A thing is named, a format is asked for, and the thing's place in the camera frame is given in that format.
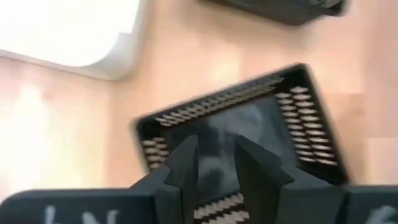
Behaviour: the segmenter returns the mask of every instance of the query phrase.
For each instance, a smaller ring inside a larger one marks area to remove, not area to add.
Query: black plastic tool
[[[333,131],[304,64],[146,116],[133,129],[149,170],[160,166],[186,136],[198,136],[198,223],[234,211],[242,212],[244,221],[237,222],[247,221],[234,161],[237,134],[330,184],[348,182]]]
[[[130,189],[30,190],[7,198],[0,224],[191,224],[197,138],[190,136]]]
[[[234,7],[291,26],[299,26],[321,16],[338,16],[345,0],[206,0]]]
[[[398,222],[397,186],[332,185],[242,136],[235,161],[251,224]]]

